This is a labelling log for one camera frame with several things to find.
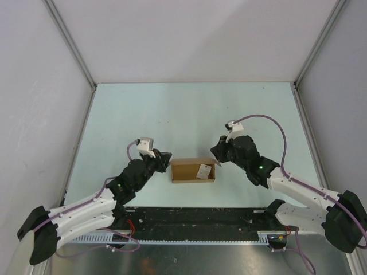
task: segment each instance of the floor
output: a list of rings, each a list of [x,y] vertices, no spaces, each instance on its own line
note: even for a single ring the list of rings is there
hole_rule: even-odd
[[[319,185],[289,83],[99,84],[65,196],[75,202],[101,188],[128,164],[126,147],[142,136],[173,158],[213,157],[210,148],[226,135],[224,124],[254,113],[272,116],[284,128],[286,169]],[[243,122],[259,152],[277,162],[283,152],[278,128],[262,118]],[[138,158],[134,147],[131,155]],[[156,173],[130,206],[266,207],[293,199],[256,187],[232,163],[216,168],[213,183],[173,184],[170,169]]]

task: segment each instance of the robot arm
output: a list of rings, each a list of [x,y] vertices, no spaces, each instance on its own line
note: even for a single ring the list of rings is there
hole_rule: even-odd
[[[138,140],[138,151],[142,159],[133,159],[119,176],[106,179],[100,192],[48,211],[40,206],[29,214],[17,235],[21,241],[30,230],[34,231],[31,265],[48,259],[78,236],[102,227],[124,225],[127,219],[124,205],[135,198],[153,173],[166,172],[172,156],[153,149],[153,139],[146,137]]]
[[[314,187],[299,180],[299,177],[285,174],[279,163],[259,154],[252,138],[243,135],[241,123],[231,121],[226,128],[228,136],[221,136],[218,144],[210,150],[220,163],[232,162],[246,172],[255,186],[284,193],[307,206],[297,207],[275,200],[267,207],[266,213],[282,225],[293,225],[325,235],[339,250],[353,252],[362,238],[361,230],[335,202],[347,208],[367,229],[367,213],[356,194],[350,191],[339,194]]]

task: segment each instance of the cardboard box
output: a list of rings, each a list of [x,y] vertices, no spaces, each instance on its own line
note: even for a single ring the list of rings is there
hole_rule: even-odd
[[[211,170],[207,179],[197,178],[200,165],[210,166]],[[216,179],[216,165],[219,164],[212,158],[173,159],[171,161],[173,183],[198,183],[214,182]]]

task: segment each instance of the white tag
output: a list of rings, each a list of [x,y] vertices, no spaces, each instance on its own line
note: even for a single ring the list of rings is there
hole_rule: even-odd
[[[208,176],[211,170],[212,170],[211,166],[201,164],[199,168],[199,172],[197,173],[196,177],[199,179],[208,179]]]

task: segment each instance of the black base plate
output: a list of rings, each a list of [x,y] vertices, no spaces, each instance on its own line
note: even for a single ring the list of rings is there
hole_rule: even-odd
[[[257,241],[268,226],[264,208],[126,207],[134,238],[156,241]]]

